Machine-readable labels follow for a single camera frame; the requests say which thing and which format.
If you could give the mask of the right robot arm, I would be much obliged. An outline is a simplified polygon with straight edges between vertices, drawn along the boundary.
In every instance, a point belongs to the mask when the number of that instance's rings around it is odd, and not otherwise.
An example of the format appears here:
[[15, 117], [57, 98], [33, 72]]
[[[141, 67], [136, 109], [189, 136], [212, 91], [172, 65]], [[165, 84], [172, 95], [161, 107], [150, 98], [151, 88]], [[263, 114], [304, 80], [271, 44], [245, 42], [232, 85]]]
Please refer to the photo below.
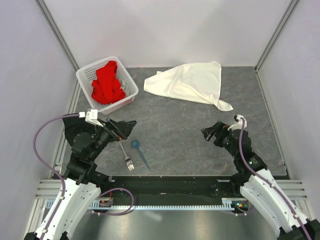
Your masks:
[[309, 219], [277, 184], [265, 162], [253, 151], [246, 120], [233, 125], [218, 121], [201, 130], [206, 141], [225, 149], [232, 157], [237, 173], [232, 175], [229, 191], [243, 196], [264, 217], [279, 240], [318, 240], [320, 223]]

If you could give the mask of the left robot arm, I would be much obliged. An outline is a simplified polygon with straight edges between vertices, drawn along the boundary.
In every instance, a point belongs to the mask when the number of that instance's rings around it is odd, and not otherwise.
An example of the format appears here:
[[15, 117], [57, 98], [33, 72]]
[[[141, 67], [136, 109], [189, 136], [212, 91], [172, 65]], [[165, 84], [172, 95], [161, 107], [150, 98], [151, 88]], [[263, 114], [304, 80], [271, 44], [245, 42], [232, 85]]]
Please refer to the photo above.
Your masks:
[[70, 240], [82, 217], [98, 197], [110, 191], [107, 176], [96, 171], [96, 158], [112, 142], [126, 140], [137, 124], [110, 118], [86, 121], [79, 113], [60, 116], [71, 155], [64, 176], [56, 170], [61, 187], [41, 225], [26, 240]]

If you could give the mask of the white cloth napkin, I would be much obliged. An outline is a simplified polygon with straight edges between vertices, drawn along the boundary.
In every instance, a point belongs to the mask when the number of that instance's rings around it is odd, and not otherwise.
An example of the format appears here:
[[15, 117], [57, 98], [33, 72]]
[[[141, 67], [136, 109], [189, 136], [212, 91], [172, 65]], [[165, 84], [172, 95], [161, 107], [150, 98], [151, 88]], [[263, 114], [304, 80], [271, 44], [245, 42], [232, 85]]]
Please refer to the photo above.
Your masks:
[[216, 106], [229, 112], [233, 107], [220, 99], [222, 66], [216, 62], [185, 63], [165, 71], [158, 71], [144, 81], [147, 93]]

